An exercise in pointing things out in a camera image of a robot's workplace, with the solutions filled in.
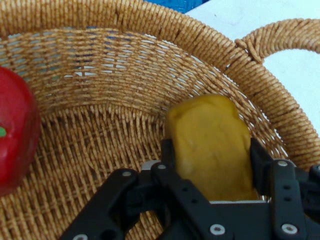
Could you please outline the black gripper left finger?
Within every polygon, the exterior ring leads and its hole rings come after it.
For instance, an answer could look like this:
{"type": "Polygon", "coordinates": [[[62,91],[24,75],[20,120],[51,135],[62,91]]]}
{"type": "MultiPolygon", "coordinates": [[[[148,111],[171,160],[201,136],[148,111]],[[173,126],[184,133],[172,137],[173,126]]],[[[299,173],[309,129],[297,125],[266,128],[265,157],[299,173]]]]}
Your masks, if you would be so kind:
{"type": "Polygon", "coordinates": [[[155,213],[161,240],[231,240],[223,216],[175,171],[171,139],[161,142],[161,159],[141,171],[115,170],[61,235],[63,240],[123,240],[144,212],[155,213]]]}

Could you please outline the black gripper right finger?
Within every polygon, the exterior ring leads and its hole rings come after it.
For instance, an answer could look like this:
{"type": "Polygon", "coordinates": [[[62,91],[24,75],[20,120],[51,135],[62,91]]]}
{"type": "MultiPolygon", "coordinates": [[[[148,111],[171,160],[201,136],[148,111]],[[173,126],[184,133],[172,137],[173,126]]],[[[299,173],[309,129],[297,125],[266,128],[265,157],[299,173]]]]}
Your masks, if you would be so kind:
{"type": "Polygon", "coordinates": [[[272,159],[255,138],[250,143],[253,185],[269,197],[273,240],[320,238],[320,171],[306,172],[288,160],[272,159]]]}

